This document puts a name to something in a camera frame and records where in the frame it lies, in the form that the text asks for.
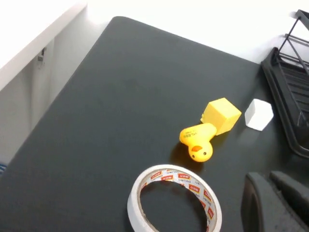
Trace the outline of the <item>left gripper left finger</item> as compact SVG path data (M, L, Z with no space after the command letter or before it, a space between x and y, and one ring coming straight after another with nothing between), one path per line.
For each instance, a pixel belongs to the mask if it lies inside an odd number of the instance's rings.
M307 232L309 218L298 216L270 177L245 176L241 219L246 232Z

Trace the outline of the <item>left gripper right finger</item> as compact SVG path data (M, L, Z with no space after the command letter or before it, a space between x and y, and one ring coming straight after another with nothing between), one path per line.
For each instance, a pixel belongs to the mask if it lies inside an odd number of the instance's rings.
M301 218L308 218L309 188L283 172L272 171L269 177L294 212Z

